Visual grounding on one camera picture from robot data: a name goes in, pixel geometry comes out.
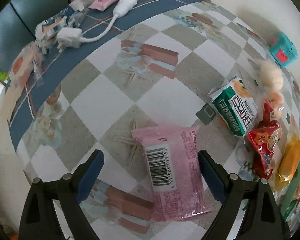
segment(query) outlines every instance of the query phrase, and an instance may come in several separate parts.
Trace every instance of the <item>green package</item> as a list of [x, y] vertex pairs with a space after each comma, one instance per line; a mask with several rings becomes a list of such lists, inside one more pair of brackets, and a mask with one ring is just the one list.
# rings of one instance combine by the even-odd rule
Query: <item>green package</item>
[[210, 95], [212, 104], [236, 136], [244, 136], [258, 115], [258, 107], [239, 77]]

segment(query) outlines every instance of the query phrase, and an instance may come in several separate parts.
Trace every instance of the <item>silver screw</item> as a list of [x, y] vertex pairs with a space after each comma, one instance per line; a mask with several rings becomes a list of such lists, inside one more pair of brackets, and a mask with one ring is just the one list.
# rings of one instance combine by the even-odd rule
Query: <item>silver screw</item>
[[238, 179], [238, 175], [235, 174], [235, 173], [231, 173], [230, 178], [233, 179], [233, 180], [236, 180], [236, 179]]
[[262, 178], [260, 181], [261, 181], [262, 184], [267, 184], [268, 183], [268, 181], [264, 178]]
[[72, 177], [71, 173], [67, 173], [67, 174], [63, 175], [63, 179], [65, 179], [65, 180], [71, 179], [71, 177]]
[[33, 180], [32, 180], [32, 183], [34, 184], [37, 184], [40, 182], [40, 179], [38, 177], [35, 177]]

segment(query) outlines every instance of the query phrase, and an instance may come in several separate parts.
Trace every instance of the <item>power cord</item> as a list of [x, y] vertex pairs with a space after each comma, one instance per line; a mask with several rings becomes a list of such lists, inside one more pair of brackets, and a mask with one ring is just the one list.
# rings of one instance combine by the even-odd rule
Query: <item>power cord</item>
[[138, 0], [120, 0], [113, 10], [113, 17], [108, 27], [97, 37], [85, 38], [82, 30], [79, 28], [62, 28], [57, 34], [58, 49], [61, 52], [66, 47], [80, 47], [81, 43], [95, 42], [103, 38], [111, 29], [116, 19], [125, 16], [133, 6], [137, 4]]

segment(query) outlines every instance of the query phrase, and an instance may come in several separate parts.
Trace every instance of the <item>gray panel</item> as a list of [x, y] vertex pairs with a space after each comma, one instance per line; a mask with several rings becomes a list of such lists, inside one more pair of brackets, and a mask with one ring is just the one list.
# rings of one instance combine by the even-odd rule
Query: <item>gray panel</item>
[[11, 3], [33, 34], [38, 23], [68, 5], [67, 0], [12, 0]]
[[8, 71], [22, 48], [33, 40], [8, 4], [0, 13], [0, 68]]

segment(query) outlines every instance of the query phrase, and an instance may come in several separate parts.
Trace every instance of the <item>red snack package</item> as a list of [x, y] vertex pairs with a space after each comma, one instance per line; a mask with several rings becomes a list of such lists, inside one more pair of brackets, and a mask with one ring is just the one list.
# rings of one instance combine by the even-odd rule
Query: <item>red snack package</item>
[[273, 171], [269, 168], [269, 165], [274, 154], [274, 146], [281, 136], [280, 123], [266, 100], [263, 109], [263, 120], [247, 134], [248, 140], [259, 153], [255, 157], [253, 169], [260, 178], [269, 179]]

